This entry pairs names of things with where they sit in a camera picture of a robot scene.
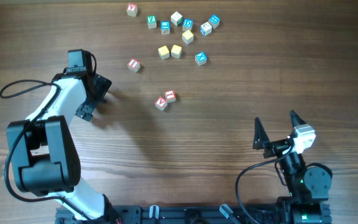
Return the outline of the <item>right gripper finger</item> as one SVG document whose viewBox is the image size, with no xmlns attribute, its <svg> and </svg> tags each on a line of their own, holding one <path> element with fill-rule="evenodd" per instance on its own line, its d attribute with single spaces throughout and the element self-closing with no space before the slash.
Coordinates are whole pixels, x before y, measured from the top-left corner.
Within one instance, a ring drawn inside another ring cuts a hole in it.
<svg viewBox="0 0 358 224">
<path fill-rule="evenodd" d="M 300 116 L 294 110 L 290 111 L 290 119 L 293 127 L 306 124 L 306 121 L 301 119 Z"/>
<path fill-rule="evenodd" d="M 270 145 L 270 139 L 265 132 L 262 122 L 259 117 L 254 119 L 254 140 L 253 149 L 260 150 L 268 148 Z"/>
</svg>

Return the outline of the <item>blue X letter block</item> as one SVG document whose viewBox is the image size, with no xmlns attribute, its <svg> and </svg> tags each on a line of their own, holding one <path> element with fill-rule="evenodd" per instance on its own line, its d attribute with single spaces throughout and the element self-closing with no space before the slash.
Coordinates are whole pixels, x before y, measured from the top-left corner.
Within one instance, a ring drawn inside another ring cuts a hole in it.
<svg viewBox="0 0 358 224">
<path fill-rule="evenodd" d="M 198 66 L 204 65 L 208 58 L 204 52 L 199 52 L 195 55 L 195 62 Z"/>
</svg>

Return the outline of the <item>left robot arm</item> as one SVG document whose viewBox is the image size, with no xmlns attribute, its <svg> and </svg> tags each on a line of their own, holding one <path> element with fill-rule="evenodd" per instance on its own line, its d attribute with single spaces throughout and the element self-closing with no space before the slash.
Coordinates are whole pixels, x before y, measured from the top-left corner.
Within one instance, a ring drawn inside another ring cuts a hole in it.
<svg viewBox="0 0 358 224">
<path fill-rule="evenodd" d="M 7 129 L 9 152 L 4 181 L 9 193 L 23 202 L 55 200 L 61 204 L 56 223 L 120 223 L 120 214 L 104 194 L 82 177 L 81 164 L 69 125 L 74 116 L 90 121 L 93 111 L 111 86 L 96 73 L 96 58 L 89 51 L 68 52 L 68 66 L 52 81 L 41 105 L 26 119 Z"/>
</svg>

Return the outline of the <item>red A letter block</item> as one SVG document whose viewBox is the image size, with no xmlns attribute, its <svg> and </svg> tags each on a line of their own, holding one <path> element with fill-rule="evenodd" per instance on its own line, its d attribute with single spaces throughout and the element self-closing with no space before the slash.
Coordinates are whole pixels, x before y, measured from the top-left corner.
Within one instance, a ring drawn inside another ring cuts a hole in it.
<svg viewBox="0 0 358 224">
<path fill-rule="evenodd" d="M 155 106 L 163 111 L 168 105 L 168 102 L 166 101 L 166 99 L 162 96 L 158 97 L 157 100 L 155 101 Z"/>
</svg>

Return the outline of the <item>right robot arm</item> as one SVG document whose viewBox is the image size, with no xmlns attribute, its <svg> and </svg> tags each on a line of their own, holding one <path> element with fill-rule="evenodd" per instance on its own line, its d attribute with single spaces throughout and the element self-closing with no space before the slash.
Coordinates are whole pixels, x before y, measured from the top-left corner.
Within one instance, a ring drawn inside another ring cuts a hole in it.
<svg viewBox="0 0 358 224">
<path fill-rule="evenodd" d="M 316 139 L 315 130 L 295 111 L 290 112 L 291 134 L 285 139 L 271 141 L 259 118 L 255 119 L 253 148 L 263 149 L 264 158 L 273 158 L 281 184 L 288 197 L 279 197 L 275 204 L 255 211 L 260 223 L 331 223 L 328 200 L 333 173 L 327 166 L 314 162 L 306 164 L 302 153 Z"/>
</svg>

